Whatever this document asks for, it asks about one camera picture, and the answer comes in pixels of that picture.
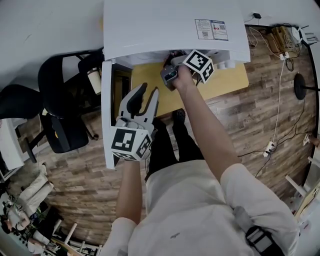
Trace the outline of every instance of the shoe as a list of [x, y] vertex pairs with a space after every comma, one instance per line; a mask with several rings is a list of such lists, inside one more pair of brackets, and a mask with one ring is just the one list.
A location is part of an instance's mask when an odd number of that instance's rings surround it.
[[307, 145], [308, 143], [310, 143], [310, 139], [309, 137], [312, 135], [311, 132], [307, 133], [305, 136], [304, 136], [304, 139], [303, 139], [303, 142], [302, 142], [302, 146], [304, 147], [305, 145]]
[[185, 123], [186, 120], [186, 112], [183, 108], [180, 108], [178, 110], [175, 110], [172, 112], [172, 119], [173, 119], [173, 124], [176, 122], [179, 123]]
[[47, 175], [48, 175], [48, 173], [47, 173], [47, 167], [45, 166], [44, 163], [39, 166], [39, 171], [40, 171], [40, 173], [43, 174], [44, 176], [47, 176]]

